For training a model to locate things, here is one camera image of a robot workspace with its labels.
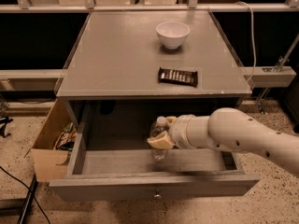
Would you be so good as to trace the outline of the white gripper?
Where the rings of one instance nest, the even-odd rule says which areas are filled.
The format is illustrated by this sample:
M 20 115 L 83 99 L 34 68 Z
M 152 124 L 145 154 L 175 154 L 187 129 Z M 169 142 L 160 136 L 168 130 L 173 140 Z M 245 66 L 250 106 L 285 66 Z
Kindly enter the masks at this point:
M 157 149 L 172 149 L 174 146 L 180 149 L 194 149 L 187 136 L 187 127 L 194 115 L 169 116 L 166 118 L 170 125 L 169 132 L 163 131 L 156 137 L 150 137 L 147 142 Z

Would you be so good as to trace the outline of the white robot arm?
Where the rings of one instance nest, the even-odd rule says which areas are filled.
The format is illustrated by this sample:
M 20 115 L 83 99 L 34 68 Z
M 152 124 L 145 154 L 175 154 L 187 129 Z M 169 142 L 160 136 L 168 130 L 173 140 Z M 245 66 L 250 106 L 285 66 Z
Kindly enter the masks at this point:
M 220 108 L 209 116 L 159 117 L 163 129 L 151 134 L 150 146 L 157 149 L 210 148 L 259 155 L 292 175 L 299 176 L 299 137 L 268 128 L 234 108 Z

